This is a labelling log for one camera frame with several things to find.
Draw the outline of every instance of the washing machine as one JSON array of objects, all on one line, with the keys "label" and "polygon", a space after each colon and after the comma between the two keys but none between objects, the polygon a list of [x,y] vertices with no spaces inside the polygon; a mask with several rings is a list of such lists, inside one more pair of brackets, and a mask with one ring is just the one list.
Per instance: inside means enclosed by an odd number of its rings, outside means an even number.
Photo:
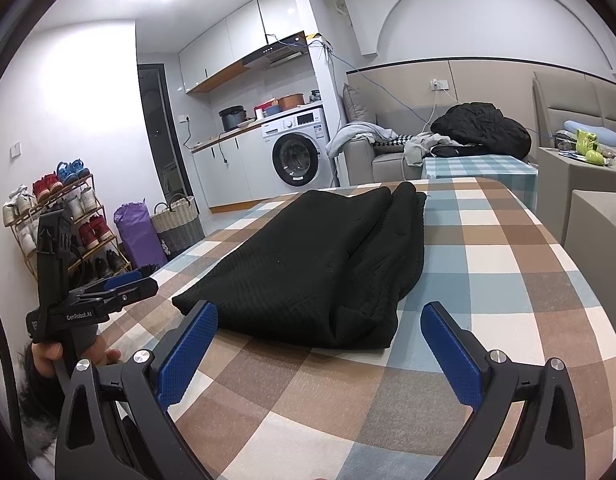
[{"label": "washing machine", "polygon": [[267,180],[276,194],[337,185],[334,162],[326,154],[330,139],[323,108],[298,112],[261,129],[271,165]]}]

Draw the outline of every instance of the range hood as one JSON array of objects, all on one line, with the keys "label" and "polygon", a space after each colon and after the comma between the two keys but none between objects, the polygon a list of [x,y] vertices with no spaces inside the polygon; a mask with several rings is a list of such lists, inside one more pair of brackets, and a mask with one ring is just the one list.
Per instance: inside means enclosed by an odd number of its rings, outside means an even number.
[{"label": "range hood", "polygon": [[246,68],[266,70],[308,53],[306,35],[303,32],[256,50],[242,59]]}]

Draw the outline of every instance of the blue pillow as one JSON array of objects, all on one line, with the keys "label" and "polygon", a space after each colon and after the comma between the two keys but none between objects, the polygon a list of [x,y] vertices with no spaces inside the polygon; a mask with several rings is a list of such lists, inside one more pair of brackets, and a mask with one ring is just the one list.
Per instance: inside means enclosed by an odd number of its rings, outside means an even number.
[{"label": "blue pillow", "polygon": [[588,126],[587,124],[581,124],[576,121],[566,121],[563,123],[563,127],[575,135],[577,135],[577,130],[590,132],[591,134],[597,135],[597,140],[600,144],[616,148],[616,132],[604,128],[603,126]]}]

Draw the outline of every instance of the checkered fabric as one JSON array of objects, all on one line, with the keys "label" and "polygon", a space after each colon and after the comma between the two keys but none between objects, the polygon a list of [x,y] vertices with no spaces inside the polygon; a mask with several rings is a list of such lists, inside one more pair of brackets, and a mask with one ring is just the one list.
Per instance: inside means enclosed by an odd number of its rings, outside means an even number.
[{"label": "checkered fabric", "polygon": [[403,146],[412,139],[412,135],[400,135],[396,139],[389,140],[388,142],[376,142],[375,146]]},{"label": "checkered fabric", "polygon": [[[486,349],[520,363],[563,359],[581,413],[587,478],[608,468],[616,456],[616,335],[577,267],[502,183],[414,184],[428,195],[424,271],[398,305],[389,349],[311,349],[217,333],[183,400],[168,410],[215,478],[425,478],[469,416],[421,335],[421,309],[432,300]],[[376,186],[334,192],[352,196]],[[170,298],[296,197],[259,204],[160,269],[156,297],[101,326],[107,343],[124,359],[153,348],[181,322]],[[520,407],[513,405],[480,478],[496,470]]]},{"label": "checkered fabric", "polygon": [[530,211],[536,211],[537,169],[513,156],[481,155],[424,158],[422,178],[483,176],[503,183]]}]

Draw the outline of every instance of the ceiling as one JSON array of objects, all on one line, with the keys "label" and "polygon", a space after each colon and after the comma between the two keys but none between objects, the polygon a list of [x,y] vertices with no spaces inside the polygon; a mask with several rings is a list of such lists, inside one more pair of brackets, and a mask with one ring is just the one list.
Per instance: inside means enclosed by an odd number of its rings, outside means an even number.
[{"label": "ceiling", "polygon": [[138,52],[179,52],[252,0],[57,0],[34,31],[97,20],[134,19]]}]

